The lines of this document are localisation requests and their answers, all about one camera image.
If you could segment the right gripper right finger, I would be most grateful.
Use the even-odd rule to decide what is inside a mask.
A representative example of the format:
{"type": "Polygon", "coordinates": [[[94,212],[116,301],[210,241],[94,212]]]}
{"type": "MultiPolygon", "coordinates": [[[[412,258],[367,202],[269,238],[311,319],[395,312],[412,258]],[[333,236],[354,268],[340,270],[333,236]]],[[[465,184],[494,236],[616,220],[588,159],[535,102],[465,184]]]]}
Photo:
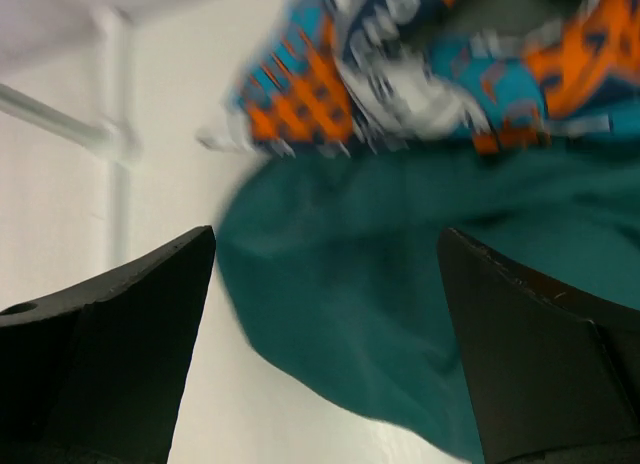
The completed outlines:
{"type": "Polygon", "coordinates": [[[485,461],[637,462],[638,312],[455,229],[437,254],[485,461]]]}

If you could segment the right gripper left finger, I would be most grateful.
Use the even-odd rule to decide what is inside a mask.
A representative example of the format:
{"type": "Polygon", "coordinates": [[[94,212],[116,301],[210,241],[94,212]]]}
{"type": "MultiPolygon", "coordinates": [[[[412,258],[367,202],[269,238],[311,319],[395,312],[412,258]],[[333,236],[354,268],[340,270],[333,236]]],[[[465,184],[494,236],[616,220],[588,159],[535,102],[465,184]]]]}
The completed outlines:
{"type": "Polygon", "coordinates": [[[201,226],[1,314],[5,463],[167,461],[213,269],[201,226]]]}

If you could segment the teal shorts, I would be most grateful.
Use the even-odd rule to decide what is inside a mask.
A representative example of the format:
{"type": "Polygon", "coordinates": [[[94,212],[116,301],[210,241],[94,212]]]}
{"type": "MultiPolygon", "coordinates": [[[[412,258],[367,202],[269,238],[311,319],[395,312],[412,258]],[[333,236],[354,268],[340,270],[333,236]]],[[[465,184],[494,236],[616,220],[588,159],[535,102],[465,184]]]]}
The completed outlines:
{"type": "Polygon", "coordinates": [[[437,259],[453,227],[507,257],[639,304],[639,155],[583,146],[267,161],[216,232],[238,321],[332,403],[482,461],[437,259]]]}

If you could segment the blue patterned shorts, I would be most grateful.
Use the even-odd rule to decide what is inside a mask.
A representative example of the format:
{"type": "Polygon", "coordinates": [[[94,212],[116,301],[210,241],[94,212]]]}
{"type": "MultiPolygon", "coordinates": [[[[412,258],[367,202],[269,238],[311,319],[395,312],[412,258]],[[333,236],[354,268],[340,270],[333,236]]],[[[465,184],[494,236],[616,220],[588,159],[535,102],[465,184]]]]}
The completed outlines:
{"type": "Polygon", "coordinates": [[[579,0],[521,36],[438,34],[465,0],[290,0],[231,88],[213,150],[327,156],[467,140],[481,154],[639,137],[639,0],[579,0]]]}

